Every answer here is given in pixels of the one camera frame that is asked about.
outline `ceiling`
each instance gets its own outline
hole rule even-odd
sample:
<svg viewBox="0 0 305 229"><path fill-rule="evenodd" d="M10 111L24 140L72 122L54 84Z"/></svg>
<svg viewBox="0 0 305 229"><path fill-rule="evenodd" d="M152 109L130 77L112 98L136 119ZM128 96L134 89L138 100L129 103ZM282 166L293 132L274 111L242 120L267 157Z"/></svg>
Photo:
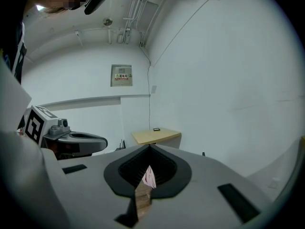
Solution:
<svg viewBox="0 0 305 229"><path fill-rule="evenodd" d="M24 70L44 56L63 48L93 42L109 43L110 30L112 43L117 43L118 35L123 34L132 0L106 0L94 13L85 15L84 7L61 14L48 15L33 7L24 16L24 42L28 49ZM131 25L129 44L137 45L140 33L144 34L161 0L148 0L139 20ZM113 20L110 28L104 26L104 18Z"/></svg>

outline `sign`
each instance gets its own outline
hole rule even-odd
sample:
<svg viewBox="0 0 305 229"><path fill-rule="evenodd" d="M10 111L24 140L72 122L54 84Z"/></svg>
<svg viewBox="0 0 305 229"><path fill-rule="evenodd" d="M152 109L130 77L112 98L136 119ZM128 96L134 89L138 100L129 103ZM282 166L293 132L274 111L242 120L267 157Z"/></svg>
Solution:
<svg viewBox="0 0 305 229"><path fill-rule="evenodd" d="M115 80L116 81L128 80L128 74L115 74Z"/></svg>

